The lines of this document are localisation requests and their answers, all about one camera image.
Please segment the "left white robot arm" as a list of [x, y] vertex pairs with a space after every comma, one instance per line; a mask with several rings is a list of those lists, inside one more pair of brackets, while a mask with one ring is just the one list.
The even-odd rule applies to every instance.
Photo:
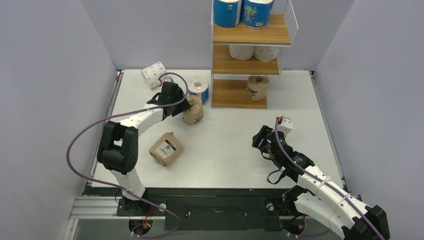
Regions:
[[139, 137], [156, 123], [188, 110], [190, 104], [184, 96], [185, 93], [177, 83], [165, 82], [161, 91], [146, 102], [146, 111], [119, 122], [108, 121], [103, 127], [97, 161], [124, 188], [124, 209], [131, 210], [136, 215], [150, 211], [148, 192], [135, 169], [139, 155]]

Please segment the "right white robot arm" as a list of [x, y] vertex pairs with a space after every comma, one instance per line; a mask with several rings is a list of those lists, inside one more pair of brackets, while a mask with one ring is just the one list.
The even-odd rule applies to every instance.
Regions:
[[279, 179], [288, 177], [295, 183], [282, 195], [287, 213], [309, 216], [342, 240], [390, 239], [387, 213], [339, 187], [309, 157], [293, 150], [282, 131], [263, 125], [252, 137], [252, 147], [277, 167]]

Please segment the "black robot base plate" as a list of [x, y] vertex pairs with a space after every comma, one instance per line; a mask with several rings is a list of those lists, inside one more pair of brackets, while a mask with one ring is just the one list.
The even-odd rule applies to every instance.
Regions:
[[247, 188], [149, 188], [148, 203], [132, 203], [121, 198], [117, 216], [135, 218], [130, 225], [143, 224], [137, 231], [146, 232], [155, 217], [164, 220], [170, 231], [244, 231], [290, 230], [301, 233], [305, 218], [283, 203], [287, 189]]

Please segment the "blue roll front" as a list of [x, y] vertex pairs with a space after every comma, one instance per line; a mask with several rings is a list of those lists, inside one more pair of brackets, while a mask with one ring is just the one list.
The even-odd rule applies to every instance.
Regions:
[[214, 23], [222, 28], [236, 27], [240, 21], [241, 7], [241, 0], [214, 0]]

